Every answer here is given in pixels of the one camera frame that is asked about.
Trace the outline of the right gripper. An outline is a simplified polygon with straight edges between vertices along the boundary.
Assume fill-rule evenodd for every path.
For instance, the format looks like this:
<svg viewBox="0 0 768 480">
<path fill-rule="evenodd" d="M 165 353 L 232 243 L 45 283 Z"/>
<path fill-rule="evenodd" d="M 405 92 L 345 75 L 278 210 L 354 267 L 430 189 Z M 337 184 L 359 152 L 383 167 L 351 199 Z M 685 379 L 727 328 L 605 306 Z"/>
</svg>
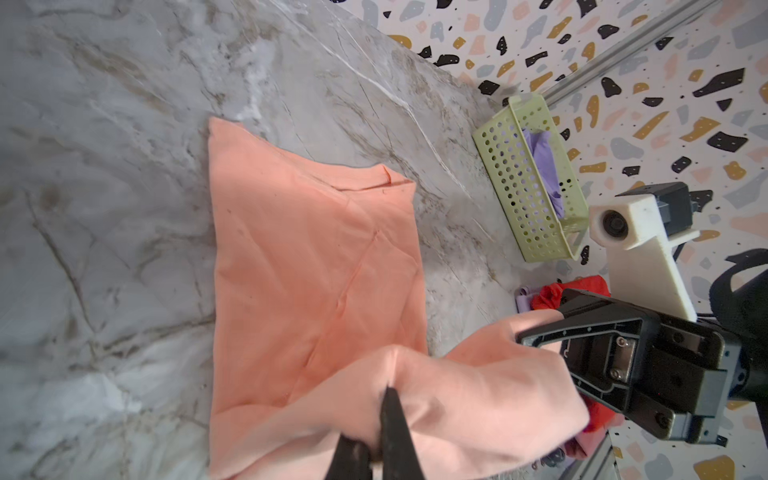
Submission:
<svg viewBox="0 0 768 480">
<path fill-rule="evenodd" d="M 725 444 L 726 404 L 750 379 L 747 344 L 713 319 L 665 318 L 636 305 L 582 290 L 564 291 L 559 321 L 516 336 L 519 344 L 560 345 L 583 395 L 625 413 L 653 437 Z"/>
</svg>

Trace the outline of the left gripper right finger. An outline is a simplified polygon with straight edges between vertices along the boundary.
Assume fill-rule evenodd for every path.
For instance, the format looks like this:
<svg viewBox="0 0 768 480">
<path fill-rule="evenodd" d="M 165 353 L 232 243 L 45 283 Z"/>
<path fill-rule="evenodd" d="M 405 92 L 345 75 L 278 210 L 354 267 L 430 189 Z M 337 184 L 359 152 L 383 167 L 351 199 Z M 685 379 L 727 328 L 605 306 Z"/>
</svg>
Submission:
<svg viewBox="0 0 768 480">
<path fill-rule="evenodd" d="M 384 480 L 424 480 L 404 410 L 396 389 L 387 387 L 380 411 Z"/>
</svg>

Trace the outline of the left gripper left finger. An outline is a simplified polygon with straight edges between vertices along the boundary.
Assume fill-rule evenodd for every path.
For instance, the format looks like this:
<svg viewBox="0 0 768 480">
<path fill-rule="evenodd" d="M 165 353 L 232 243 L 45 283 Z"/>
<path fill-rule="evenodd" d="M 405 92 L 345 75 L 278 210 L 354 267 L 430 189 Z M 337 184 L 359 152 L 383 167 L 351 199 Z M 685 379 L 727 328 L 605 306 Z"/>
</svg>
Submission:
<svg viewBox="0 0 768 480">
<path fill-rule="evenodd" d="M 362 441 L 339 437 L 325 480 L 371 480 L 371 452 Z"/>
</svg>

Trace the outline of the pink graphic t-shirt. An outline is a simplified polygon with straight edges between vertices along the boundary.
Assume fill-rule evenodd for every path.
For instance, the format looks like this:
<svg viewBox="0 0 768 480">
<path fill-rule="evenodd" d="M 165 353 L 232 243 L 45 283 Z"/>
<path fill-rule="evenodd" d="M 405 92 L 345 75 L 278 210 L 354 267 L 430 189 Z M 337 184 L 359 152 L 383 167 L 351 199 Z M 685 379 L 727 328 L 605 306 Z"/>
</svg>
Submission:
<svg viewBox="0 0 768 480">
<path fill-rule="evenodd" d="M 212 478 L 320 479 L 341 436 L 377 451 L 388 388 L 430 479 L 514 469 L 584 429 L 563 358 L 515 339 L 558 311 L 429 356 L 411 180 L 316 163 L 218 118 L 209 132 Z"/>
</svg>

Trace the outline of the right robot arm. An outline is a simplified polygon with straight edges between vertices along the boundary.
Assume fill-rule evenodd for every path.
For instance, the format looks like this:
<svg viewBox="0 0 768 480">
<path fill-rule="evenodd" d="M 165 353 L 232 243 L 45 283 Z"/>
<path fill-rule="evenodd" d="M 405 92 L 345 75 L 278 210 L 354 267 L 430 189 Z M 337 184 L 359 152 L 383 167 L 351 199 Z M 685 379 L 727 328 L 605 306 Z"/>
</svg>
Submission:
<svg viewBox="0 0 768 480">
<path fill-rule="evenodd" d="M 724 444 L 730 401 L 755 404 L 767 425 L 767 274 L 738 289 L 734 275 L 766 269 L 767 252 L 729 257 L 709 291 L 711 311 L 683 320 L 591 292 L 567 289 L 563 319 L 528 329 L 518 343 L 560 344 L 578 391 L 660 440 Z"/>
</svg>

